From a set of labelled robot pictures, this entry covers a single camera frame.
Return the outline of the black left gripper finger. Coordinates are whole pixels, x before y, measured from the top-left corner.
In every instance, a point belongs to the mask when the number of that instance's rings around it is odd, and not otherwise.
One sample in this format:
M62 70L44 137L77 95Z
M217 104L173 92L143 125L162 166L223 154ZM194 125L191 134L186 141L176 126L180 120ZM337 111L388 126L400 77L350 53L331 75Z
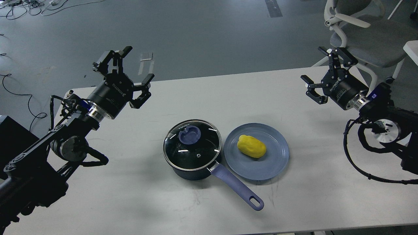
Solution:
M151 81L155 77L155 74L149 73L145 79L142 80L140 85L133 86L133 92L141 92L141 94L136 98L129 101L130 107L134 109L140 109L143 104L151 97L151 92L149 91L151 87Z
M100 73L105 78L110 75L124 75L123 59L132 51L132 49L132 46L126 46L122 50L109 50L104 52L99 60L92 64L93 71ZM109 72L109 62L112 62L112 66L116 67L112 72Z

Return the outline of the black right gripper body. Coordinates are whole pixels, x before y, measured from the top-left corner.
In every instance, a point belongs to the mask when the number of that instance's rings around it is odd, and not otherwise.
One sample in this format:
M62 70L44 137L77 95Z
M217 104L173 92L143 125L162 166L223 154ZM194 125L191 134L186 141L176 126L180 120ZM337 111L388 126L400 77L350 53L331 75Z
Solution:
M344 68L328 71L322 79L323 93L341 109L351 109L350 101L358 94L365 95L369 88Z

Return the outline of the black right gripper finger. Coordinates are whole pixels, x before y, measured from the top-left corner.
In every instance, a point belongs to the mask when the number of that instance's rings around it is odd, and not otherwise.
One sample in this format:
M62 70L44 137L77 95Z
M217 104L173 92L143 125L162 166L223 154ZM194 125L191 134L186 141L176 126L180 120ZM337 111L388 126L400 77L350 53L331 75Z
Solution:
M344 47L332 49L318 47L318 50L328 58L331 79L337 80L349 76L350 68L358 64L358 59Z
M302 75L301 79L306 83L307 85L307 91L305 94L311 98L313 101L315 101L318 104L326 104L328 102L328 96L321 96L316 92L316 89L324 88L324 84L315 84L310 77L307 75Z

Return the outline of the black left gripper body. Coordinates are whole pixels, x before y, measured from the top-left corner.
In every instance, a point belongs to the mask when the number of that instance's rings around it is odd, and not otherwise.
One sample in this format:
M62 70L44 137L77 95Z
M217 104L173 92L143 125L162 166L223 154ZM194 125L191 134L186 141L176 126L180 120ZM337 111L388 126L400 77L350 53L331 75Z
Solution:
M115 119L133 98L133 85L125 73L109 73L88 96L88 100L104 110L107 118Z

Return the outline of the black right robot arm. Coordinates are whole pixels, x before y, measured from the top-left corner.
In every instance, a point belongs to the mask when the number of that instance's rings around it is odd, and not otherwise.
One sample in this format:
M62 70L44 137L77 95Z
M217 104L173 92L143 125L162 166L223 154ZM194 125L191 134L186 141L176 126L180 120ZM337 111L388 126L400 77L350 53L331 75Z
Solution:
M347 122L343 133L348 161L369 180L417 185L417 180L388 180L367 173L355 165L348 150L349 131L358 124L357 135L364 149L379 154L393 153L401 159L402 170L417 175L417 114L394 105L389 85L380 83L371 89L354 77L349 69L358 60L347 49L319 47L318 50L328 61L327 73L317 84L307 75L301 79L307 86L306 95L316 103L325 104L331 99L342 110L353 108L359 112L357 119Z

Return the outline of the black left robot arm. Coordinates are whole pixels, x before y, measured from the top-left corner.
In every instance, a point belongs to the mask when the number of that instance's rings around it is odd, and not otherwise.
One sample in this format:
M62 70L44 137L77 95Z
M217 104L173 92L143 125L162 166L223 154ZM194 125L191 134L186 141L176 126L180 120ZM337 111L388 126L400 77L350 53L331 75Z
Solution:
M54 100L60 100L62 119L48 133L30 141L28 130L16 136L18 125L10 129L9 139L2 142L1 151L1 234L11 223L19 222L19 215L29 215L37 206L49 207L63 197L67 180L78 167L103 166L109 159L93 149L86 136L96 131L104 118L115 119L129 104L139 109L151 97L150 83L154 74L135 85L123 71L123 59L132 46L109 50L93 63L93 70L103 81L87 97L81 98L70 90L63 98L51 95L50 111Z

